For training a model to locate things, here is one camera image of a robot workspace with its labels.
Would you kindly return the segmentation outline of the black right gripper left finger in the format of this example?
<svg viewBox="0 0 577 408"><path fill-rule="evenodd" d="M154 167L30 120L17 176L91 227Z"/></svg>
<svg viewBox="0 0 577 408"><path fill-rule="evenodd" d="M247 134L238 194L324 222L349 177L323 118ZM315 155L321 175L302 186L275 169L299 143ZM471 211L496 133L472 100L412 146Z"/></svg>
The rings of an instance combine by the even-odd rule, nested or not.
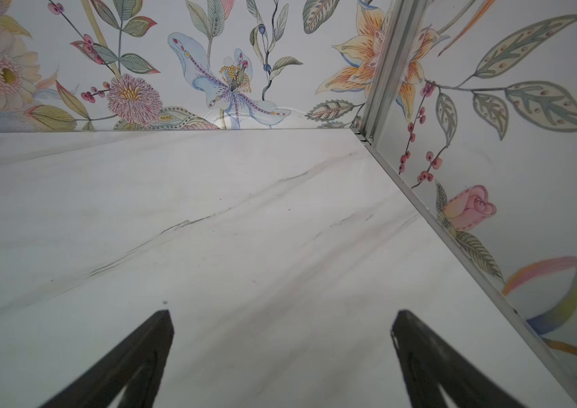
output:
<svg viewBox="0 0 577 408"><path fill-rule="evenodd" d="M44 407L152 407L174 339L170 312L152 314Z"/></svg>

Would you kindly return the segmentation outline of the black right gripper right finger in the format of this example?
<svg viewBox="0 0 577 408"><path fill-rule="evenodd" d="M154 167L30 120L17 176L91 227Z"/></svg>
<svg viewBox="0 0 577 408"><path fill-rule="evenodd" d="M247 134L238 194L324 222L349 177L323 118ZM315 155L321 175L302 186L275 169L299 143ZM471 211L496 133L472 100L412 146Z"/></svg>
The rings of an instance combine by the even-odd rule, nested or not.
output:
<svg viewBox="0 0 577 408"><path fill-rule="evenodd" d="M521 407L516 398L479 371L421 319L398 312L390 330L413 407Z"/></svg>

